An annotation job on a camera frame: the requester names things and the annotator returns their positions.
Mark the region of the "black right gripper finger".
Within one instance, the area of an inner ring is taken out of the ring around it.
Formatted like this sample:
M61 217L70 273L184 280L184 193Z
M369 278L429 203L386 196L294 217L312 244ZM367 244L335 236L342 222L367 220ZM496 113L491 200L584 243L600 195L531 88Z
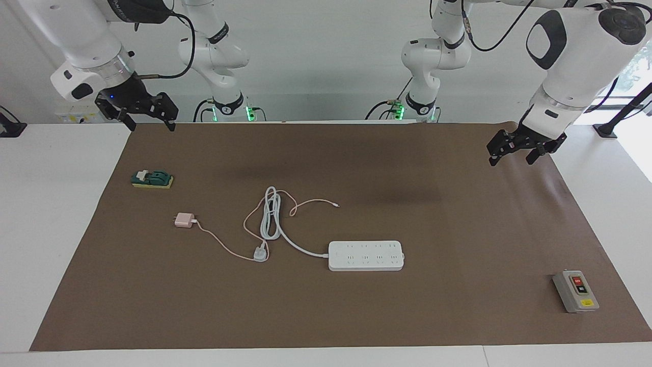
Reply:
M132 117L129 116L126 108L118 109L113 106L108 100L104 97L96 97L95 104L98 107L100 113L109 120L116 120L123 123L128 130L134 132L137 128L137 123L133 121Z
M144 109L147 116L163 121L170 132L175 131L179 109L167 93L160 92L145 98Z

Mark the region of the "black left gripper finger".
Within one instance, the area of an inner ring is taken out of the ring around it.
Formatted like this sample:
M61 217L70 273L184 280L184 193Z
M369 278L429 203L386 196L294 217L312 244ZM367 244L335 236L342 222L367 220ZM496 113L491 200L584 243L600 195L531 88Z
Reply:
M528 156L526 156L526 162L528 165L533 165L540 156L555 153L566 138L566 134L561 134L556 140L550 140L545 143L536 143L535 148L531 149Z
M499 130L489 143L487 143L486 148L490 155L488 161L492 167L495 167L503 156L519 151L517 137L515 133L510 133L507 130Z

